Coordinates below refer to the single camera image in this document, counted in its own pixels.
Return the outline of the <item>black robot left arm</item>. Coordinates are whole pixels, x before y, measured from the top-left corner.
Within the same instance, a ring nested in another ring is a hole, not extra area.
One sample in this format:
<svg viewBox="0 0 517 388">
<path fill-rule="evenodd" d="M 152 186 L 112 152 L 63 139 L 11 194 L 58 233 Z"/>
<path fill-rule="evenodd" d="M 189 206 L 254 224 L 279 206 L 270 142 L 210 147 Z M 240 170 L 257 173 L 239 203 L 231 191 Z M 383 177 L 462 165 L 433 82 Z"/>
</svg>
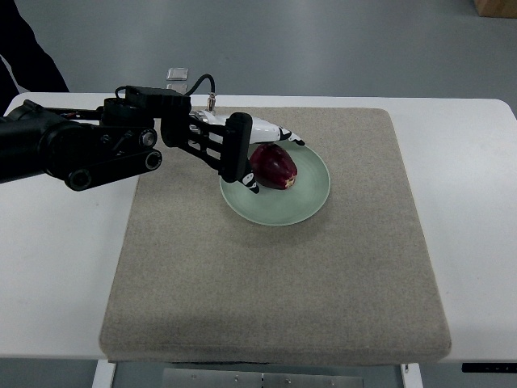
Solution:
<svg viewBox="0 0 517 388">
<path fill-rule="evenodd" d="M 157 170 L 158 141 L 193 155 L 227 183 L 259 192 L 252 144 L 304 141 L 247 113 L 218 116 L 216 83 L 204 74 L 181 91 L 120 86 L 95 110 L 45 108 L 29 99 L 1 119 L 1 181 L 47 174 L 80 192 Z"/>
</svg>

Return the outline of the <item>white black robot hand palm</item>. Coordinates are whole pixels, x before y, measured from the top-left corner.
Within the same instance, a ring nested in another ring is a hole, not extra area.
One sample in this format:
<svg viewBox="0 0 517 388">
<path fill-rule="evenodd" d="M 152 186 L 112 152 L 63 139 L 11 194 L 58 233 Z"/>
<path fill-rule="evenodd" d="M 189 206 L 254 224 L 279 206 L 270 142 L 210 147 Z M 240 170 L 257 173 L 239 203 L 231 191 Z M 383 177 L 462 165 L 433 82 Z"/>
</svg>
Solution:
<svg viewBox="0 0 517 388">
<path fill-rule="evenodd" d="M 193 116 L 205 123 L 217 125 L 225 125 L 226 120 L 229 119 L 229 114 L 214 115 L 205 110 L 194 111 Z M 282 135 L 282 131 L 278 125 L 257 117 L 252 117 L 250 144 L 280 141 Z"/>
</svg>

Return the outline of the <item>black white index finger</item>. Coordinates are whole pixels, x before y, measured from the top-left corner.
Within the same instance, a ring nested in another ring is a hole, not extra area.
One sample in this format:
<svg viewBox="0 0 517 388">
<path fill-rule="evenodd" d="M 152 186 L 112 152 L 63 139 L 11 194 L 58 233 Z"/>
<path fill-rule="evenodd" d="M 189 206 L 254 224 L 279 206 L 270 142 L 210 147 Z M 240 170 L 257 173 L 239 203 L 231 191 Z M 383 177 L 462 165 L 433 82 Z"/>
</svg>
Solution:
<svg viewBox="0 0 517 388">
<path fill-rule="evenodd" d="M 296 143 L 299 146 L 305 146 L 305 142 L 294 132 L 281 126 L 279 126 L 278 129 L 280 131 L 280 141 L 290 141 Z"/>
</svg>

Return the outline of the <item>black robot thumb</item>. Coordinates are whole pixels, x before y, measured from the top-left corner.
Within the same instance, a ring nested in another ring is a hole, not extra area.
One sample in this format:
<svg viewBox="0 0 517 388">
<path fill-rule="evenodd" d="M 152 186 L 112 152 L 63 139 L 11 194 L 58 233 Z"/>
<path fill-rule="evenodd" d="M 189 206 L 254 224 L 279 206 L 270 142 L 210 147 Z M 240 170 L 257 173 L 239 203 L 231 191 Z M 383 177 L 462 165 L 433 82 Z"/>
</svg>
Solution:
<svg viewBox="0 0 517 388">
<path fill-rule="evenodd" d="M 225 121 L 220 176 L 226 183 L 239 182 L 258 194 L 259 186 L 248 159 L 252 124 L 251 116 L 243 112 L 233 113 Z"/>
</svg>

